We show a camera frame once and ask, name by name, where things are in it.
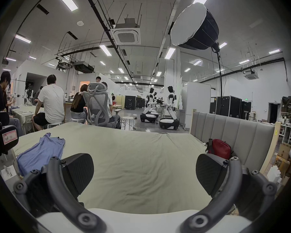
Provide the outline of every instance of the woman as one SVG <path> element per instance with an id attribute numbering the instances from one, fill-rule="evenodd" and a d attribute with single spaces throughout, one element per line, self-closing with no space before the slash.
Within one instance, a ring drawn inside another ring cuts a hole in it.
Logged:
<path id="1" fill-rule="evenodd" d="M 80 92 L 83 92 L 83 91 L 87 91 L 87 84 L 84 84 L 81 86 Z M 84 124 L 87 118 L 87 110 L 86 108 L 84 108 L 85 106 L 86 106 L 86 103 L 84 101 L 82 93 L 79 94 L 77 92 L 77 94 L 73 98 L 72 105 L 70 108 L 71 119 L 72 118 L 77 119 L 77 120 L 84 119 L 84 121 L 82 122 Z"/>

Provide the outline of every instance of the label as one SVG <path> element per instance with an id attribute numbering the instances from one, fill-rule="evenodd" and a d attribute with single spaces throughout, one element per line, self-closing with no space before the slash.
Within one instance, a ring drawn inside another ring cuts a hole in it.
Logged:
<path id="1" fill-rule="evenodd" d="M 12 142 L 12 141 L 17 139 L 16 130 L 12 130 L 12 131 L 6 132 L 6 133 L 4 133 L 2 135 L 2 137 L 3 137 L 3 143 L 4 143 L 4 145 L 6 145 L 9 142 Z"/>

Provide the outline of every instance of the black hair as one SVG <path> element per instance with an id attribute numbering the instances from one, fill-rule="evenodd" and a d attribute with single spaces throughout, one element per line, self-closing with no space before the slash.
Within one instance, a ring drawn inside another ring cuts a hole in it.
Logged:
<path id="1" fill-rule="evenodd" d="M 11 74 L 9 71 L 4 71 L 1 73 L 1 77 L 0 77 L 0 83 L 5 82 L 5 80 L 8 81 L 8 84 L 11 83 Z"/>
<path id="2" fill-rule="evenodd" d="M 56 76 L 54 74 L 51 74 L 47 77 L 47 84 L 53 84 L 56 82 Z"/>
<path id="3" fill-rule="evenodd" d="M 167 89 L 168 89 L 169 92 L 173 92 L 173 87 L 172 86 L 168 86 Z"/>
<path id="4" fill-rule="evenodd" d="M 107 87 L 107 89 L 108 89 L 108 85 L 107 85 L 107 83 L 106 82 L 101 82 L 101 83 L 103 83 L 106 87 Z"/>

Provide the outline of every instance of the bed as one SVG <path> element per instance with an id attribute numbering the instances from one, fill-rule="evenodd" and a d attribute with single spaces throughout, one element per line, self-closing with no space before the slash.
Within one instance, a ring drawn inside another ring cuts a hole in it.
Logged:
<path id="1" fill-rule="evenodd" d="M 18 156 L 47 132 L 66 140 L 62 158 L 89 153 L 94 176 L 78 197 L 86 208 L 136 214 L 201 210 L 211 200 L 195 166 L 205 146 L 191 134 L 116 130 L 68 122 L 24 135 Z"/>

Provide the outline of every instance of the red bag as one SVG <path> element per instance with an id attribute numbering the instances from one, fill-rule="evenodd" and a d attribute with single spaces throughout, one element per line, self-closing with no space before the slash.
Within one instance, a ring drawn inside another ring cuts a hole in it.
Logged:
<path id="1" fill-rule="evenodd" d="M 229 160 L 231 158 L 231 146 L 220 139 L 213 139 L 212 145 L 208 149 L 208 153 L 215 154 L 221 158 Z"/>

